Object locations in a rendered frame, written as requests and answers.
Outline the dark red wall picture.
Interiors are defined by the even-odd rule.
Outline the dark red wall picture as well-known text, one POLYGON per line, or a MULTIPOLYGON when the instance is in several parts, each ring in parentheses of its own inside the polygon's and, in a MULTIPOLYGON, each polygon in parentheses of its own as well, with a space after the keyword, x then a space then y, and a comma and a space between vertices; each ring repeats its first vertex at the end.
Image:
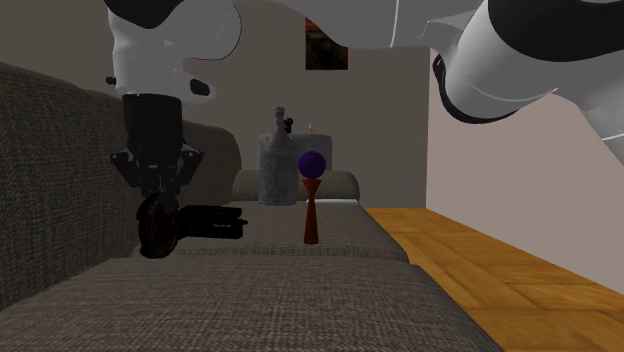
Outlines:
POLYGON ((329 38, 309 18, 305 20, 307 70, 347 70, 348 48, 329 38))

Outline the grey fabric sofa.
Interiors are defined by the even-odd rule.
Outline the grey fabric sofa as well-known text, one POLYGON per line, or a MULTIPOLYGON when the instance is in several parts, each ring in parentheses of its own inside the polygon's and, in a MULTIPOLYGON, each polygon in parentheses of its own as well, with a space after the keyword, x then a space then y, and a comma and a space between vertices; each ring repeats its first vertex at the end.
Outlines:
POLYGON ((503 352, 360 206, 138 251, 121 103, 0 62, 0 352, 503 352))

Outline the grey round side table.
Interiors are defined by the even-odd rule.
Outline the grey round side table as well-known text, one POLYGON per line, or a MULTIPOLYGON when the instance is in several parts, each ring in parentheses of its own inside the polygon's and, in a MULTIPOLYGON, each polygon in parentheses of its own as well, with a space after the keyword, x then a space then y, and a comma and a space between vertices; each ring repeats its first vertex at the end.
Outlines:
POLYGON ((301 154, 308 151, 320 153, 326 161, 326 169, 332 169, 333 140, 330 135, 319 134, 313 125, 308 124, 305 131, 298 133, 293 130, 294 120, 290 117, 284 119, 284 127, 287 134, 294 141, 301 154))

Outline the red stand with purple ball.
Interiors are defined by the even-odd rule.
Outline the red stand with purple ball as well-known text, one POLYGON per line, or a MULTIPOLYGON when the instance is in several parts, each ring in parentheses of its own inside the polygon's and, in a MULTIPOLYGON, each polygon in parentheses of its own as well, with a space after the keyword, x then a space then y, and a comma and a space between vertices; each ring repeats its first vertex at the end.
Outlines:
POLYGON ((306 190, 308 201, 304 243, 316 245, 319 243, 319 237, 315 195, 321 184, 319 177, 326 171, 326 160, 319 152, 308 151, 299 158, 298 168, 303 176, 302 184, 306 190))

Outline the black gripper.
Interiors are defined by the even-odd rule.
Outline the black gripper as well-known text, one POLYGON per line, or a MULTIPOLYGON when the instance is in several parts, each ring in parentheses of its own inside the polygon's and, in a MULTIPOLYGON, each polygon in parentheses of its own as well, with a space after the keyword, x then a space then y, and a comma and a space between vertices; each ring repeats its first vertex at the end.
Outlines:
POLYGON ((145 200, 155 202, 163 188, 164 210, 175 211, 181 187, 190 183, 204 156, 198 149, 182 146, 182 102, 147 93, 125 94, 122 102, 129 151, 113 153, 110 161, 145 200))

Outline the grey cone-necked bottle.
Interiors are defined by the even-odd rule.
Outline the grey cone-necked bottle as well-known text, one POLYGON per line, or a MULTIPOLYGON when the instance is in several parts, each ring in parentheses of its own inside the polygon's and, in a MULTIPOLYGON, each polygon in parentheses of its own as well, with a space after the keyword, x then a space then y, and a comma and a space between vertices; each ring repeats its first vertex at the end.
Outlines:
POLYGON ((298 149, 285 130, 285 108, 275 109, 276 127, 260 154, 258 201, 264 205, 289 206, 297 201, 298 149))

